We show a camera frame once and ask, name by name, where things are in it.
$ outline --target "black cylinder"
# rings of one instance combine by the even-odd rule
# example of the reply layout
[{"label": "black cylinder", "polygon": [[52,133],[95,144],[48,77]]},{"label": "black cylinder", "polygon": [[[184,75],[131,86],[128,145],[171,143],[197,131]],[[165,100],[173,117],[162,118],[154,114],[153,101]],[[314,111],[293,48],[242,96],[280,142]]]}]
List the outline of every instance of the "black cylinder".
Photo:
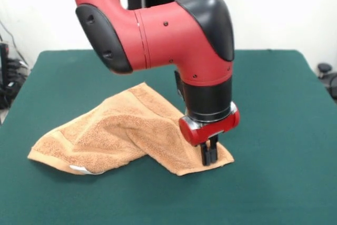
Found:
[{"label": "black cylinder", "polygon": [[213,86],[194,86],[183,82],[187,115],[195,121],[215,122],[231,111],[232,78]]}]

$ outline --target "black joint cover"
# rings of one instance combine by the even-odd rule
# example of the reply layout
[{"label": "black joint cover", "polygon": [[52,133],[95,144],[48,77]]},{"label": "black joint cover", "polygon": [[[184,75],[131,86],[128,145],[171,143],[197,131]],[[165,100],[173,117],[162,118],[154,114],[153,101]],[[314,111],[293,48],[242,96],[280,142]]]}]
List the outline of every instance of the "black joint cover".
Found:
[{"label": "black joint cover", "polygon": [[115,73],[131,73],[132,67],[124,52],[122,43],[109,19],[97,7],[82,4],[76,15],[101,61]]},{"label": "black joint cover", "polygon": [[178,94],[184,99],[184,90],[183,90],[183,87],[182,87],[182,80],[181,80],[180,74],[177,70],[174,71],[174,76],[175,76],[175,83],[177,85]]},{"label": "black joint cover", "polygon": [[233,27],[224,0],[175,1],[197,21],[218,56],[233,61]]}]

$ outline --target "white wall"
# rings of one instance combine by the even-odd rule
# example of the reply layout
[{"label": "white wall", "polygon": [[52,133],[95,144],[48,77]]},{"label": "white wall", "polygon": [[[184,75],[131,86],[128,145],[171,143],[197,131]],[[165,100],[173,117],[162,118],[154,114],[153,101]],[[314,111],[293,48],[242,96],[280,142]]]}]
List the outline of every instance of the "white wall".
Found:
[{"label": "white wall", "polygon": [[[297,49],[313,69],[322,61],[337,69],[337,0],[225,1],[236,48]],[[0,19],[30,64],[43,50],[91,48],[74,0],[0,0]]]}]

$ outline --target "white towel tag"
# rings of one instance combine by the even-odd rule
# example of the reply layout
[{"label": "white towel tag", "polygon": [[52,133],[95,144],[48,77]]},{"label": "white towel tag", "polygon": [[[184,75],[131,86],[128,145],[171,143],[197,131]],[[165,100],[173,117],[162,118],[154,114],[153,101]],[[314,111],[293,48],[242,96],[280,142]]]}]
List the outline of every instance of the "white towel tag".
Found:
[{"label": "white towel tag", "polygon": [[76,165],[69,165],[69,167],[72,168],[75,171],[79,171],[79,172],[87,174],[87,175],[101,175],[101,174],[104,173],[104,172],[101,172],[101,173],[92,173],[92,172],[89,172],[85,167],[76,166]]}]

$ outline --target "orange towel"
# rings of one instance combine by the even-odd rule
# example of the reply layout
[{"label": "orange towel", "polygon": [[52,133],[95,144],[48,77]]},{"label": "orange towel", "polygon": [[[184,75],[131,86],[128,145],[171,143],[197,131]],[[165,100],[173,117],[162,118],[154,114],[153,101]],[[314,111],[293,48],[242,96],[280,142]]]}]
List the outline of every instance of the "orange towel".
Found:
[{"label": "orange towel", "polygon": [[178,120],[183,114],[141,83],[104,100],[91,111],[41,137],[28,158],[72,174],[102,174],[144,155],[182,176],[234,162],[217,144],[219,160],[208,167],[200,147],[187,143]]}]

